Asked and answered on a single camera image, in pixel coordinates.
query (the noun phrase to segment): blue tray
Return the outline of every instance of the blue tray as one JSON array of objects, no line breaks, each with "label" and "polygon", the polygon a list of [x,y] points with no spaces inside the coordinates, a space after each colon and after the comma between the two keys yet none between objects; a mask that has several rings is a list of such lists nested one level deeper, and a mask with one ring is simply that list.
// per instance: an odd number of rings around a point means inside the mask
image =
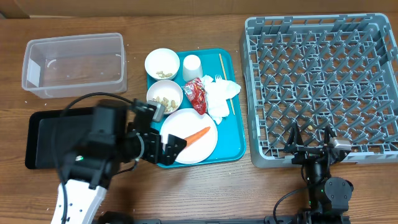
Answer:
[{"label": "blue tray", "polygon": [[[206,50],[193,50],[188,52],[177,52],[178,57],[180,58],[180,69],[178,70],[177,75],[173,79],[180,86],[185,85],[185,81],[182,79],[182,62],[184,58],[188,55],[196,55],[200,58],[203,75],[209,75],[211,77],[215,77],[215,75],[219,74],[222,77],[223,69],[221,68],[221,62],[218,54],[221,54],[223,58],[225,73],[228,80],[232,80],[235,82],[234,68],[232,66],[232,60],[229,53],[223,49],[206,49]],[[154,84],[156,80],[154,80],[151,76],[147,74],[147,87],[149,88],[152,84]],[[204,161],[201,161],[197,164],[181,164],[178,162],[174,162],[171,166],[164,166],[160,164],[159,166],[163,168],[176,168],[176,167],[186,167],[186,166],[197,166],[202,164],[212,164],[216,162],[230,162],[236,161],[244,155],[246,152],[246,140],[244,137],[244,129],[243,129],[243,121],[241,114],[241,107],[239,105],[239,98],[235,96],[232,99],[234,103],[235,114],[232,113],[231,103],[228,101],[230,114],[228,117],[223,118],[223,122],[220,125],[217,125],[218,131],[218,142],[213,153]],[[191,103],[189,102],[187,96],[183,96],[183,100],[180,106],[180,109],[183,108],[192,108]],[[161,129],[163,122],[167,116],[163,118],[163,120],[159,123],[153,123],[152,127],[156,130]]]}]

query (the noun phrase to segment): carrot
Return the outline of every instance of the carrot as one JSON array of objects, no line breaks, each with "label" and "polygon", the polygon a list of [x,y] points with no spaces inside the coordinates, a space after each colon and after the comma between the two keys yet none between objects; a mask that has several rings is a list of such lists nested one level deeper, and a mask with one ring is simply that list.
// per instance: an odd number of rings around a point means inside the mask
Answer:
[{"label": "carrot", "polygon": [[191,136],[186,137],[184,140],[187,141],[187,146],[192,145],[194,142],[202,138],[208,131],[210,130],[210,127],[203,128],[202,130],[198,131],[195,134],[192,134]]}]

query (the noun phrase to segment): wooden table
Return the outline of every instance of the wooden table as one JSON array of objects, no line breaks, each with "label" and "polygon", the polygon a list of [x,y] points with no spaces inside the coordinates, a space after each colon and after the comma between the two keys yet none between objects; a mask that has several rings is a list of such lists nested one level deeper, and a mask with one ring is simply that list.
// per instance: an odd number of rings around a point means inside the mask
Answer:
[{"label": "wooden table", "polygon": [[[398,14],[388,14],[398,32]],[[0,21],[0,223],[49,223],[55,208],[54,170],[25,168],[29,117],[35,111],[63,108],[73,98],[40,99],[21,88],[26,43],[64,35],[119,32],[127,53],[128,91],[123,96],[145,99],[144,60],[153,49],[175,51],[222,48],[233,59],[237,82],[244,86],[239,38],[247,16],[108,17]],[[93,106],[99,98],[78,106]],[[247,101],[239,95],[246,124]],[[161,169],[147,162],[118,175],[97,215],[112,210],[135,218],[262,218],[284,194],[304,186],[299,169],[258,169],[250,160],[249,143],[237,162],[184,169]],[[350,180],[355,190],[347,213],[353,223],[398,222],[398,164],[331,167],[332,175]],[[286,199],[278,214],[295,214],[307,205],[306,194]]]}]

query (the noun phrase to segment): chopstick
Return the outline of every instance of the chopstick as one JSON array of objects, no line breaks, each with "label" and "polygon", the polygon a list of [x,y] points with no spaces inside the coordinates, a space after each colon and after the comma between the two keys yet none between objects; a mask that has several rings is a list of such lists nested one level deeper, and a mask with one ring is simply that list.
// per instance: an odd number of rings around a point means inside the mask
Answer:
[{"label": "chopstick", "polygon": [[[218,54],[218,56],[220,56],[220,62],[221,62],[221,67],[223,68],[224,79],[227,80],[227,79],[226,79],[226,74],[225,74],[225,69],[224,69],[223,58],[221,57],[221,54]],[[230,100],[230,102],[231,102],[232,112],[233,112],[234,115],[235,115],[234,104],[232,103],[232,99],[229,99],[229,100]]]}]

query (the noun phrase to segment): white cup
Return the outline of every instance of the white cup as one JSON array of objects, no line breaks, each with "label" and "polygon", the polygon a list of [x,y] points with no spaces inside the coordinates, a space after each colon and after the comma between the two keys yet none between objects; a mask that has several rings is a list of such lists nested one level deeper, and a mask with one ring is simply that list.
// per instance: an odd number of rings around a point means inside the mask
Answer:
[{"label": "white cup", "polygon": [[189,82],[194,78],[203,77],[203,70],[198,56],[188,55],[184,58],[182,63],[182,78],[184,81]]}]

